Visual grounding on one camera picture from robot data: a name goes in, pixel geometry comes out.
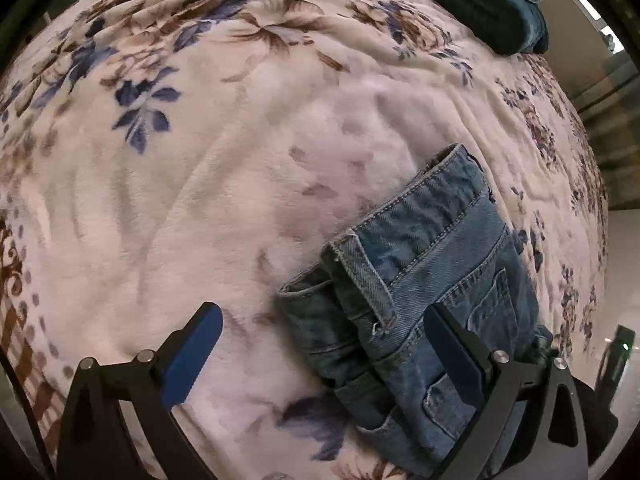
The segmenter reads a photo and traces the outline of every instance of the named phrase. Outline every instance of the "jeans seam stitching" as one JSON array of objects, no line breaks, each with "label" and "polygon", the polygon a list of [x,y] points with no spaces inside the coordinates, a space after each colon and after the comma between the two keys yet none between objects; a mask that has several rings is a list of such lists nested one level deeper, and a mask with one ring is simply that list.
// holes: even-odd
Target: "jeans seam stitching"
[{"label": "jeans seam stitching", "polygon": [[496,245],[494,246],[493,249],[491,249],[491,252],[489,252],[489,254],[484,259],[484,261],[482,261],[480,265],[478,265],[474,270],[472,270],[468,275],[462,278],[459,282],[453,285],[450,291],[446,295],[444,295],[442,298],[440,298],[441,302],[448,300],[460,288],[460,286],[467,284],[472,279],[474,279],[478,274],[481,274],[484,271],[484,269],[495,260],[495,257],[497,256],[498,252],[502,250],[502,248],[504,247],[504,243],[508,238],[505,234],[505,231],[506,229],[504,228],[502,230],[502,233],[500,234],[500,237],[498,238],[498,241],[496,242]]},{"label": "jeans seam stitching", "polygon": [[387,285],[387,288],[389,289],[389,291],[391,291],[391,289],[393,288],[395,282],[397,282],[400,278],[402,278],[404,275],[406,275],[412,267],[415,267],[415,265],[417,265],[418,261],[421,260],[425,254],[438,242],[440,242],[447,234],[449,234],[449,232],[457,225],[459,224],[462,219],[468,214],[469,210],[476,204],[476,202],[478,202],[478,200],[480,200],[480,197],[482,197],[484,195],[484,192],[478,194],[467,206],[466,209],[461,212],[458,217],[443,231],[441,232],[436,238],[434,238],[434,240],[428,245],[428,247],[423,250],[420,254],[418,254],[412,261],[410,261],[405,267],[403,267],[402,269],[400,269],[398,271],[398,274],[396,274],[396,276],[389,282],[389,284]]},{"label": "jeans seam stitching", "polygon": [[369,303],[367,302],[367,308],[363,309],[360,313],[356,314],[355,316],[347,316],[347,319],[351,322],[355,322],[356,320],[360,319],[361,317],[366,316],[367,314],[372,314],[373,313],[373,309],[370,307]]},{"label": "jeans seam stitching", "polygon": [[319,355],[319,354],[326,354],[328,352],[333,352],[335,350],[340,350],[342,348],[345,348],[347,346],[353,345],[354,343],[359,343],[360,340],[359,339],[351,339],[350,341],[347,341],[346,343],[336,343],[335,345],[331,345],[331,346],[327,346],[326,348],[322,349],[322,350],[307,350],[306,354],[308,355]]},{"label": "jeans seam stitching", "polygon": [[403,198],[407,197],[407,195],[411,194],[412,192],[414,192],[415,189],[427,184],[428,185],[428,181],[433,178],[434,176],[436,176],[437,174],[439,174],[441,171],[446,170],[447,167],[449,166],[449,164],[451,164],[457,157],[458,153],[460,152],[460,150],[455,150],[455,155],[451,156],[452,153],[450,153],[448,156],[450,156],[451,158],[445,162],[441,167],[439,167],[436,171],[433,171],[433,173],[431,173],[431,171],[427,171],[427,173],[425,173],[422,178],[416,182],[413,186],[409,187],[408,189],[406,189],[403,193],[401,193],[400,195],[398,195],[395,199],[393,199],[391,202],[389,202],[387,205],[385,205],[383,208],[379,209],[378,211],[376,211],[373,216],[370,216],[369,218],[367,218],[365,221],[363,221],[361,224],[357,224],[355,227],[353,227],[353,230],[356,229],[362,229],[364,226],[366,226],[368,223],[370,223],[371,221],[375,220],[377,217],[379,217],[380,215],[382,215],[382,213],[388,211],[389,209],[391,209],[393,206],[395,206],[397,203],[399,203]]},{"label": "jeans seam stitching", "polygon": [[457,436],[453,436],[453,434],[449,431],[449,429],[443,424],[441,423],[438,418],[435,416],[436,413],[431,413],[431,410],[428,407],[428,400],[430,398],[430,393],[429,390],[431,389],[431,387],[437,383],[440,379],[436,380],[433,382],[433,384],[431,384],[428,388],[427,388],[427,395],[424,397],[424,399],[422,400],[422,412],[424,413],[424,415],[433,423],[435,424],[437,427],[440,428],[440,430],[447,435],[451,440],[457,440],[458,437]]},{"label": "jeans seam stitching", "polygon": [[306,269],[301,270],[299,273],[297,273],[291,280],[289,280],[287,283],[285,283],[283,286],[280,287],[280,290],[278,291],[278,293],[280,294],[290,294],[290,292],[286,291],[286,288],[290,287],[291,285],[293,285],[294,283],[297,282],[297,280],[299,280],[300,278],[302,278],[303,276],[306,276],[308,274],[310,274],[313,270],[319,269],[322,267],[322,263],[321,262],[316,262],[314,263],[312,266],[307,267]]},{"label": "jeans seam stitching", "polygon": [[395,352],[392,352],[390,355],[383,357],[382,359],[379,359],[377,361],[374,361],[374,366],[376,365],[385,366],[387,361],[394,363],[398,360],[400,356],[404,354],[404,351],[407,348],[414,346],[414,348],[412,348],[412,350],[402,359],[401,363],[404,363],[405,361],[407,361],[407,359],[409,359],[415,353],[415,346],[416,346],[415,341],[417,339],[420,339],[420,332],[424,333],[424,325],[420,328],[420,325],[418,324],[415,327],[414,332],[400,345],[400,348],[398,348]]},{"label": "jeans seam stitching", "polygon": [[[498,273],[496,274],[496,277],[494,278],[494,280],[492,282],[492,286],[489,288],[487,293],[480,299],[480,301],[478,301],[478,303],[473,306],[473,308],[471,309],[471,313],[469,314],[469,320],[471,320],[471,317],[473,316],[474,312],[480,307],[480,305],[482,305],[482,303],[484,303],[484,300],[486,300],[489,297],[489,294],[491,294],[491,290],[492,290],[492,288],[494,288],[494,285],[495,285],[495,291],[496,291],[496,295],[497,295],[497,297],[495,298],[495,304],[496,305],[500,304],[504,300],[511,300],[511,297],[510,297],[510,294],[509,294],[509,284],[507,283],[503,287],[500,284],[502,279],[498,277],[503,272],[503,270],[504,269],[501,269],[501,270],[498,271]],[[493,309],[493,310],[490,311],[490,316],[482,317],[481,321],[484,322],[485,320],[489,319],[490,317],[496,316],[498,314],[499,314],[499,312],[496,309]]]},{"label": "jeans seam stitching", "polygon": [[335,243],[335,242],[331,242],[330,245],[332,247],[332,249],[335,251],[336,255],[338,256],[338,258],[340,259],[340,262],[342,264],[342,267],[344,268],[345,272],[349,275],[349,278],[351,280],[351,283],[353,283],[353,285],[358,289],[359,293],[362,295],[362,297],[364,298],[364,300],[367,302],[367,305],[369,306],[370,310],[373,312],[374,316],[376,317],[376,319],[382,323],[383,326],[387,327],[387,328],[391,328],[396,320],[397,320],[397,316],[394,310],[394,305],[393,305],[393,300],[391,298],[391,293],[388,290],[388,287],[386,286],[385,281],[382,279],[382,277],[380,276],[380,274],[378,273],[378,270],[376,269],[376,267],[371,263],[371,261],[369,260],[369,255],[367,254],[367,251],[364,250],[364,247],[362,246],[362,244],[360,243],[360,238],[359,236],[354,232],[353,233],[353,237],[356,239],[356,243],[358,245],[358,248],[360,250],[360,252],[362,253],[362,256],[365,260],[365,265],[368,264],[368,268],[366,270],[370,271],[370,275],[373,276],[374,279],[377,279],[380,282],[380,285],[382,286],[383,290],[386,291],[386,295],[388,296],[388,300],[391,303],[391,306],[389,307],[389,311],[390,311],[390,319],[385,319],[385,316],[383,315],[384,312],[384,305],[382,305],[382,309],[380,308],[381,305],[379,303],[377,303],[375,300],[379,300],[379,294],[373,294],[373,295],[366,295],[365,291],[363,290],[363,287],[361,287],[358,282],[360,280],[358,280],[356,278],[356,273],[354,272],[354,265],[353,262],[351,261],[351,258],[348,258],[347,256],[345,256],[344,250],[342,248],[342,243]]}]

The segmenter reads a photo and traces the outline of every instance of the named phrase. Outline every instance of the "jeans back pocket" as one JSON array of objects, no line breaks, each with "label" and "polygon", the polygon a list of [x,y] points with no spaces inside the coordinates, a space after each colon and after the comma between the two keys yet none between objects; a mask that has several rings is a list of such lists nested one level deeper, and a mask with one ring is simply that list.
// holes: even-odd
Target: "jeans back pocket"
[{"label": "jeans back pocket", "polygon": [[[466,327],[489,351],[500,349],[513,355],[517,322],[504,269],[495,275],[489,291],[471,310]],[[428,388],[422,406],[427,416],[454,440],[460,437],[476,412],[462,402],[447,374]]]}]

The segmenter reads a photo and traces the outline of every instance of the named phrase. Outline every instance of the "black cable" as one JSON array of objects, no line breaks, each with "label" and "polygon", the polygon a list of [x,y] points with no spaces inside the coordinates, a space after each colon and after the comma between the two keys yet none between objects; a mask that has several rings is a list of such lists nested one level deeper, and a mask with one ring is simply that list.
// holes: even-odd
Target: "black cable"
[{"label": "black cable", "polygon": [[29,402],[29,399],[27,399],[27,395],[24,393],[24,390],[20,386],[20,383],[18,382],[18,376],[15,374],[14,368],[11,366],[8,357],[4,355],[4,351],[1,348],[0,364],[2,365],[2,369],[4,369],[4,372],[7,374],[7,377],[9,377],[9,381],[14,387],[15,396],[17,397],[18,402],[20,402],[20,406],[22,407],[24,415],[27,418],[29,428],[36,443],[36,448],[40,453],[40,460],[42,460],[42,465],[46,469],[49,478],[53,480],[56,477],[56,471],[53,468],[53,464],[51,463],[51,459],[49,458],[49,454],[47,453],[47,447],[44,445],[44,441],[40,434],[40,428],[38,427],[36,417],[33,414],[33,410],[31,409],[31,404]]}]

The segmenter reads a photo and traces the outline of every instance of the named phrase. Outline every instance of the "fleece blanket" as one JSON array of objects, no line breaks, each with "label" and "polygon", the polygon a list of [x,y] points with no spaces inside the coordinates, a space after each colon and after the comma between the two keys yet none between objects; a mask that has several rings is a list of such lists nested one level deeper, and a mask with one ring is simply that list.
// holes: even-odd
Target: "fleece blanket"
[{"label": "fleece blanket", "polygon": [[222,338],[174,411],[220,479],[402,475],[272,297],[452,142],[541,322],[589,353],[607,199],[580,119],[543,58],[496,56],[432,0],[80,0],[2,81],[0,344],[54,457],[83,357],[130,360],[213,301]]}]

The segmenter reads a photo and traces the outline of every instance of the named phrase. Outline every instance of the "floral blanket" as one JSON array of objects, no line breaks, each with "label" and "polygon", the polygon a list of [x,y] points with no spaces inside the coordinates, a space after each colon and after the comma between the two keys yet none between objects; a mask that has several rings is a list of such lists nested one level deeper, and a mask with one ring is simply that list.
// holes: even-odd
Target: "floral blanket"
[{"label": "floral blanket", "polygon": [[589,352],[607,199],[580,119],[543,58],[431,0],[80,0],[3,81],[0,344],[53,456],[81,358],[130,360],[214,301],[223,336],[174,411],[220,479],[400,476],[272,297],[452,142],[562,354]]}]

